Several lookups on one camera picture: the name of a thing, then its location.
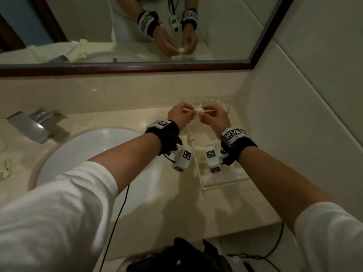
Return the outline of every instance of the hand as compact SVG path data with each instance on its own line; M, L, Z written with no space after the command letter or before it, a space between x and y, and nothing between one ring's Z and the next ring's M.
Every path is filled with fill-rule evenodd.
M194 119L195 114L196 111L194 111L194 107L191 104L180 102L168 112L168 120L174 121L181 132Z
M232 127L227 112L218 105L207 105L202 108L203 110L213 110L213 112L201 113L200 122L211 126L216 137L222 140L222 132Z
M171 39L170 35L166 32L166 30L157 26L152 34L153 39L155 40L155 44L166 56L170 57L173 55L179 55L180 52L178 47L175 45L173 39Z
M192 24L187 24L183 30L183 54L192 54L198 44L198 36Z

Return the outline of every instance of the forearm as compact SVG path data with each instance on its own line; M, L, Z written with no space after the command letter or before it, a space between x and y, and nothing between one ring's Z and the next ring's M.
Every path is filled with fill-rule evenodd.
M195 8L198 9L199 0L185 0L185 9Z
M144 9L137 0L116 0L116 2L135 23L138 22L138 17Z
M257 147L245 148L239 163L292 231L307 207L331 201L315 184Z
M146 133L88 161L104 166L115 178L118 192L121 193L157 156L160 150L160 139L153 133Z

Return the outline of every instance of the wooden mirror frame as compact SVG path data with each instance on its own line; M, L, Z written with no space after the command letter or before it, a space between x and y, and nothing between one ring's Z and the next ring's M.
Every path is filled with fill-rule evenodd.
M293 0L279 0L248 59L191 62L65 63L0 65L0 77L251 70L261 58Z

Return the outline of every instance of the marble countertop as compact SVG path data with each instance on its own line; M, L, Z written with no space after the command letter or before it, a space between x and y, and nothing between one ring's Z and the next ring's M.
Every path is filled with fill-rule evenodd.
M169 109L72 114L59 126L71 137L110 127L144 132L150 122L165 119ZM233 109L229 116L232 125L243 127ZM6 120L0 120L0 129L0 139L7 145L7 150L0 153L0 160L8 160L11 166L11 176L0 181L0 196L11 202L26 194L30 175L44 156L62 143L62 138L41 145L30 141ZM187 132L183 131L184 141L186 136ZM172 244L178 236L195 242L280 221L251 180L202 192L196 165L191 164L187 171L178 173L169 161L163 161L157 194L119 219L107 260L162 248Z

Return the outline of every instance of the chrome faucet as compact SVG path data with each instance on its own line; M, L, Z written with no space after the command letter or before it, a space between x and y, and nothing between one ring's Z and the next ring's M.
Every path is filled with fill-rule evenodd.
M54 133L48 131L43 125L53 116L54 112L49 112L44 108L40 108L29 116L24 112L19 111L8 117L7 120L26 137L43 144L54 137Z

